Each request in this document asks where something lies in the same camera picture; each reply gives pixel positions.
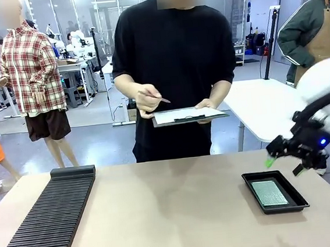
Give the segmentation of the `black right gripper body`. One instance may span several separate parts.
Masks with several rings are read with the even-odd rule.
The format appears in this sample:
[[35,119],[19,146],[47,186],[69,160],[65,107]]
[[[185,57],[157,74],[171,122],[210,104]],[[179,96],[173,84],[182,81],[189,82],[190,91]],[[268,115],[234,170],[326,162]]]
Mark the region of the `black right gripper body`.
[[325,170],[329,153],[325,148],[330,144],[330,135],[320,129],[305,128],[294,133],[285,146],[286,156],[295,156],[298,159],[308,160],[310,169]]

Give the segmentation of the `person's left hand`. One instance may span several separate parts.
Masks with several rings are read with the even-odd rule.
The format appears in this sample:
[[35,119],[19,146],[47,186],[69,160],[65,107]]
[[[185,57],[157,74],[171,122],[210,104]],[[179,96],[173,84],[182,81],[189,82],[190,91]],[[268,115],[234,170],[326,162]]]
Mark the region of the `person's left hand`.
[[[201,109],[201,108],[211,108],[211,109],[217,109],[219,105],[217,105],[217,103],[213,100],[213,99],[210,99],[210,98],[206,98],[206,99],[203,99],[200,103],[198,103],[195,108],[196,109]],[[198,121],[198,124],[208,124],[210,123],[212,120],[211,119],[206,119],[206,120],[201,120],[201,121]]]

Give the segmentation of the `person's right hand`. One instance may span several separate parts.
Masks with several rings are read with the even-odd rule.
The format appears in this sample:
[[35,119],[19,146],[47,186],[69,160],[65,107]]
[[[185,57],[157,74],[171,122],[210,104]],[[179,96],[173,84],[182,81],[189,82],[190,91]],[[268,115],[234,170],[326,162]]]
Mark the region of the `person's right hand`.
[[139,85],[135,96],[136,107],[143,119],[153,117],[153,111],[162,101],[162,95],[152,84]]

